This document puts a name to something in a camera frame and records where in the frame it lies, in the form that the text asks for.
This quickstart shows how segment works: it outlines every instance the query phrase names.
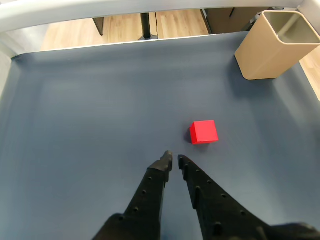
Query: dark gray mat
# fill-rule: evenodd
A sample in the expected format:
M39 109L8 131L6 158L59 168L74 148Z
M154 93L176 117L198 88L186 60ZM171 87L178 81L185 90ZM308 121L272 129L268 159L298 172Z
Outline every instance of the dark gray mat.
M0 239L89 240L174 153L162 239L201 239L177 155L268 224L320 228L320 108L299 64L245 80L246 33L20 55L0 104ZM219 142L188 143L215 120Z

